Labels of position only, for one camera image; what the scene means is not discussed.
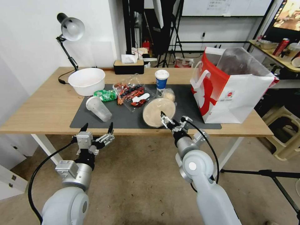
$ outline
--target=blue cup label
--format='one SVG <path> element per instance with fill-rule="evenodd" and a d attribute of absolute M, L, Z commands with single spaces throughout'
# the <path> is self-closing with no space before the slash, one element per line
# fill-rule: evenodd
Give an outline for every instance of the blue cup label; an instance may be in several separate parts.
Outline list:
<path fill-rule="evenodd" d="M 157 89 L 165 89 L 167 85 L 167 79 L 159 80 L 156 78 L 156 88 Z"/>

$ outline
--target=monitor screen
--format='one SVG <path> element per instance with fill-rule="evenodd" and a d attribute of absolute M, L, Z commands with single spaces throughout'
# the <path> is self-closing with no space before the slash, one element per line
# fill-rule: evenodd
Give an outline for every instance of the monitor screen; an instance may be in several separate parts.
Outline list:
<path fill-rule="evenodd" d="M 273 27 L 300 31 L 300 0 L 283 2 L 274 20 Z"/>
<path fill-rule="evenodd" d="M 288 38 L 290 43 L 298 42 L 300 39 L 300 0 L 283 0 L 262 38 L 278 43 L 283 38 Z"/>

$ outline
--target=whiteboard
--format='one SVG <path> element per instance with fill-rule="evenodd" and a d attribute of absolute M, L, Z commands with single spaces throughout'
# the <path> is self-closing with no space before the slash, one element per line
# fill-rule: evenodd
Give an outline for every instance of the whiteboard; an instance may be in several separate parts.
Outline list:
<path fill-rule="evenodd" d="M 271 0 L 185 0 L 182 16 L 263 16 Z"/>

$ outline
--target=black stand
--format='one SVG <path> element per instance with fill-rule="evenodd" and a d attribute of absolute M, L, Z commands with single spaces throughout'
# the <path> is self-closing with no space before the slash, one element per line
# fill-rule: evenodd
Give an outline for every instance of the black stand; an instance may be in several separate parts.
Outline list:
<path fill-rule="evenodd" d="M 287 199 L 287 201 L 290 203 L 292 208 L 295 210 L 297 214 L 297 219 L 299 220 L 300 225 L 300 209 L 295 204 L 295 202 L 292 200 L 290 195 L 287 193 L 287 191 L 284 189 L 284 187 L 281 185 L 279 180 L 276 177 L 285 177 L 285 178 L 300 178 L 300 173 L 294 173 L 294 172 L 273 172 L 272 170 L 259 170 L 259 171 L 243 171 L 243 170 L 225 170 L 221 169 L 221 173 L 242 173 L 242 174 L 255 174 L 255 175 L 261 175 L 272 178 L 272 180 L 275 182 L 281 193 L 284 195 L 284 197 Z"/>
<path fill-rule="evenodd" d="M 75 71 L 78 70 L 78 64 L 77 62 L 73 59 L 73 57 L 71 57 L 69 55 L 69 53 L 67 52 L 67 50 L 65 49 L 65 47 L 63 46 L 63 42 L 66 40 L 65 38 L 62 37 L 63 35 L 61 34 L 60 36 L 58 36 L 56 38 L 56 40 L 59 42 L 60 46 L 62 47 L 63 51 L 65 52 L 65 54 L 68 56 L 68 59 L 70 61 L 70 63 L 74 66 Z"/>
<path fill-rule="evenodd" d="M 172 24 L 173 24 L 173 26 L 171 27 L 171 35 L 170 35 L 170 41 L 169 41 L 169 46 L 168 46 L 167 52 L 165 53 L 165 57 L 164 57 L 164 59 L 162 61 L 160 61 L 161 55 L 159 55 L 159 57 L 158 57 L 158 63 L 157 63 L 157 65 L 155 67 L 159 67 L 161 64 L 162 64 L 163 67 L 165 67 L 165 65 L 167 67 L 169 67 L 168 64 L 167 64 L 167 55 L 168 55 L 169 47 L 171 45 L 171 41 L 172 41 L 171 39 L 172 39 L 174 30 L 175 30 L 175 33 L 176 33 L 176 40 L 175 40 L 174 50 L 173 50 L 173 48 L 171 49 L 171 54 L 173 54 L 174 59 L 175 59 L 175 50 L 176 50 L 176 45 L 178 43 L 178 45 L 180 46 L 180 49 L 181 49 L 182 57 L 184 58 L 184 54 L 183 54 L 183 50 L 182 50 L 182 45 L 181 45 L 181 42 L 180 42 L 180 39 L 179 39 L 179 36 L 178 36 L 178 29 L 179 29 L 180 19 L 181 19 L 181 15 L 182 15 L 182 9 L 183 9 L 183 0 L 180 0 L 180 2 L 178 4 L 178 9 L 177 9 L 177 12 L 176 12 L 176 16 L 174 16 L 172 14 Z"/>

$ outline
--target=desk lamp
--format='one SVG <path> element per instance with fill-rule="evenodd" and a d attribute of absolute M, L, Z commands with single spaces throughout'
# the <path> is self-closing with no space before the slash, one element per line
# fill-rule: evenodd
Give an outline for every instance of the desk lamp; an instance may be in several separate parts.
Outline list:
<path fill-rule="evenodd" d="M 85 28 L 84 24 L 81 20 L 73 18 L 73 17 L 68 17 L 64 13 L 59 13 L 57 15 L 57 20 L 61 24 L 61 30 L 62 34 L 56 38 L 56 40 L 59 42 L 61 45 L 62 49 L 64 50 L 65 54 L 68 56 L 69 61 L 71 64 L 74 66 L 75 71 L 78 70 L 78 64 L 76 61 L 69 55 L 65 47 L 63 46 L 63 42 L 65 40 L 68 41 L 78 41 L 80 38 L 82 38 Z"/>

